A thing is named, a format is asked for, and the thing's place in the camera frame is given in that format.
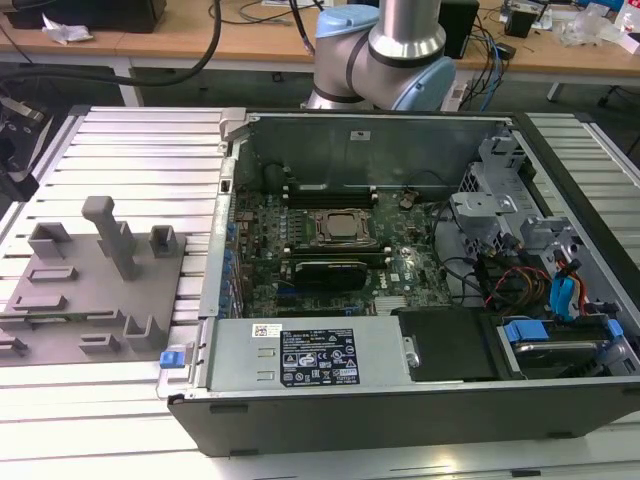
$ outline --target black box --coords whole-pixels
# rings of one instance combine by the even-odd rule
[[[349,0],[377,7],[379,0]],[[478,0],[442,0],[438,22],[447,33],[444,54],[451,58],[462,58],[467,48],[469,35],[480,4]]]
[[[507,13],[504,33],[510,37],[527,38],[531,25],[537,18],[538,12],[531,10],[528,6],[514,4]]]
[[[54,22],[85,25],[89,30],[151,33],[160,21],[166,0],[58,0],[49,6],[8,13],[14,28],[42,28],[44,13]]]

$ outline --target blue latch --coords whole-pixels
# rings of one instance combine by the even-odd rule
[[[624,332],[622,331],[622,327],[617,320],[609,319],[607,320],[607,327],[609,328],[609,332],[611,332],[611,336],[613,338],[618,338],[624,336]]]
[[[509,343],[549,340],[549,334],[541,320],[512,320],[504,327]]]
[[[160,354],[160,368],[184,368],[185,352],[167,350]]]

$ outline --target blue tab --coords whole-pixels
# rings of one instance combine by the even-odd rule
[[[573,298],[576,282],[573,278],[556,275],[551,283],[549,306],[551,311],[564,322],[571,322],[574,318],[569,315],[569,306]]]
[[[184,368],[184,352],[166,351],[160,354],[160,368]]]
[[[541,320],[512,320],[504,327],[509,343],[549,340]]]
[[[613,338],[624,336],[622,327],[620,326],[620,323],[618,323],[617,320],[613,320],[613,319],[607,320],[607,327],[609,328],[609,331],[611,332],[611,335],[613,336]]]

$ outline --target white paper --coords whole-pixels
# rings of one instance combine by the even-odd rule
[[[44,27],[42,31],[54,42],[67,45],[69,42],[85,42],[92,40],[93,36],[89,33],[89,29],[84,25],[68,26],[49,20],[43,13],[42,20]]]

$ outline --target motherboard chip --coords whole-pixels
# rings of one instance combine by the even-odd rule
[[[332,213],[327,218],[327,231],[332,238],[355,240],[358,224],[353,214]]]
[[[363,245],[375,243],[369,233],[369,216],[363,210],[325,210],[313,214],[316,238],[321,245]]]

